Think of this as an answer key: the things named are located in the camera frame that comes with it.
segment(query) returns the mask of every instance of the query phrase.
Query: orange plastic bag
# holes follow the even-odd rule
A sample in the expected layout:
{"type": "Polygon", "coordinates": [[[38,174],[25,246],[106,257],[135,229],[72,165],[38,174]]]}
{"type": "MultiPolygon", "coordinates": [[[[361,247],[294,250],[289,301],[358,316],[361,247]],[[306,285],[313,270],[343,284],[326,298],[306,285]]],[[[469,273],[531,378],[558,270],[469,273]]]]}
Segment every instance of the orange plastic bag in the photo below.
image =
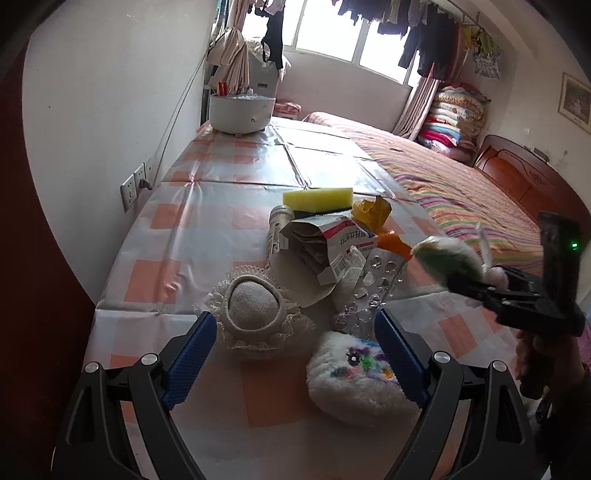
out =
{"type": "Polygon", "coordinates": [[[391,211],[392,206],[380,195],[375,200],[359,200],[351,207],[353,218],[373,233],[380,231],[391,211]]]}
{"type": "Polygon", "coordinates": [[[407,260],[410,260],[413,257],[410,252],[411,247],[403,242],[394,230],[379,233],[378,248],[383,248],[384,250],[398,254],[407,260]]]}

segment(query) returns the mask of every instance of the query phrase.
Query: cable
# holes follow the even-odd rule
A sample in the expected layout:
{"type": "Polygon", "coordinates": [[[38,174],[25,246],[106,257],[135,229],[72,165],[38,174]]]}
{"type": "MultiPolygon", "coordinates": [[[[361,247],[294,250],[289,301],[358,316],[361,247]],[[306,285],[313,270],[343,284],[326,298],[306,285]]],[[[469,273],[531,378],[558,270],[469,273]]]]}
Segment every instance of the cable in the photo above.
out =
{"type": "Polygon", "coordinates": [[[170,117],[170,120],[168,121],[168,124],[166,125],[166,129],[164,130],[164,134],[162,135],[162,138],[160,139],[160,142],[158,143],[158,147],[156,148],[156,152],[154,153],[154,159],[158,158],[158,151],[162,147],[163,142],[164,142],[164,146],[162,148],[162,153],[160,154],[160,159],[158,161],[158,166],[156,168],[156,173],[154,174],[152,183],[147,182],[151,187],[154,187],[156,184],[156,181],[158,179],[158,174],[160,172],[160,167],[162,166],[162,160],[164,159],[164,153],[166,152],[166,147],[168,146],[168,142],[170,140],[170,137],[173,134],[173,129],[177,123],[177,119],[178,119],[178,116],[181,112],[181,108],[183,107],[185,100],[187,99],[187,95],[189,95],[189,91],[190,91],[191,87],[193,86],[193,82],[195,81],[195,78],[197,77],[197,74],[198,74],[199,70],[201,69],[203,62],[205,61],[205,57],[207,56],[208,51],[209,51],[209,49],[206,50],[206,52],[203,54],[203,57],[201,57],[201,60],[199,60],[199,64],[197,65],[197,68],[195,68],[193,74],[191,75],[191,78],[189,79],[187,86],[184,88],[183,93],[181,94],[181,98],[178,100],[177,105],[174,108],[173,115],[170,117]]]}

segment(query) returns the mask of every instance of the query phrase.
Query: pink curtain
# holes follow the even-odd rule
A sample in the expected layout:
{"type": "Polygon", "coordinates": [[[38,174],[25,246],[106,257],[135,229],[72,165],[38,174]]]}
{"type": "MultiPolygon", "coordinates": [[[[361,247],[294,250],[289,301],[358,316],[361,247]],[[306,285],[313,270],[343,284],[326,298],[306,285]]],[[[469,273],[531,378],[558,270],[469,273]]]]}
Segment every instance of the pink curtain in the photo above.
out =
{"type": "Polygon", "coordinates": [[[418,85],[413,89],[398,123],[392,130],[394,135],[415,140],[427,118],[438,88],[439,80],[421,77],[418,85]]]}
{"type": "Polygon", "coordinates": [[[209,50],[207,62],[217,65],[217,70],[207,85],[214,90],[217,90],[218,82],[227,82],[228,93],[245,93],[250,84],[248,47],[242,36],[247,9],[248,0],[232,0],[228,27],[209,50]]]}

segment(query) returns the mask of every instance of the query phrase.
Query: rice cooker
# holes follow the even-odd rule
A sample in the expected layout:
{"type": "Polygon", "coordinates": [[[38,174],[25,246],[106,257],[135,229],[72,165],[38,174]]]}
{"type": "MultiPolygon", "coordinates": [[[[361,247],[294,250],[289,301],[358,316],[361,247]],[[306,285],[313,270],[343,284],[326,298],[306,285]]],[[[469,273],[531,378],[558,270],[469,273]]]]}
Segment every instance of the rice cooker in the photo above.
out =
{"type": "Polygon", "coordinates": [[[269,125],[274,106],[274,98],[256,93],[212,95],[209,98],[209,122],[220,132],[251,134],[269,125]]]}

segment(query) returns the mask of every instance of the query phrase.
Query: metal screw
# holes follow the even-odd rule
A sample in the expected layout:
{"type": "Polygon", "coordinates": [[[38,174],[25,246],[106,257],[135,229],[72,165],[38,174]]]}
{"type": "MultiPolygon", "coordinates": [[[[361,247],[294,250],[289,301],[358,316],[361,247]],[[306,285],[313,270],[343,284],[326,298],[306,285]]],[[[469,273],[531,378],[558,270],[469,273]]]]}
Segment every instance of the metal screw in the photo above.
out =
{"type": "Polygon", "coordinates": [[[500,360],[495,360],[492,363],[492,368],[494,368],[498,372],[504,372],[505,370],[507,370],[507,366],[500,360]]]}
{"type": "Polygon", "coordinates": [[[446,364],[451,360],[451,357],[445,352],[435,352],[433,358],[440,364],[446,364]]]}
{"type": "Polygon", "coordinates": [[[96,362],[90,362],[89,364],[86,364],[86,366],[84,367],[84,371],[87,374],[93,374],[98,369],[99,369],[99,364],[96,362]]]}
{"type": "Polygon", "coordinates": [[[146,355],[142,357],[142,363],[144,365],[154,365],[157,361],[158,356],[154,353],[146,353],[146,355]]]}

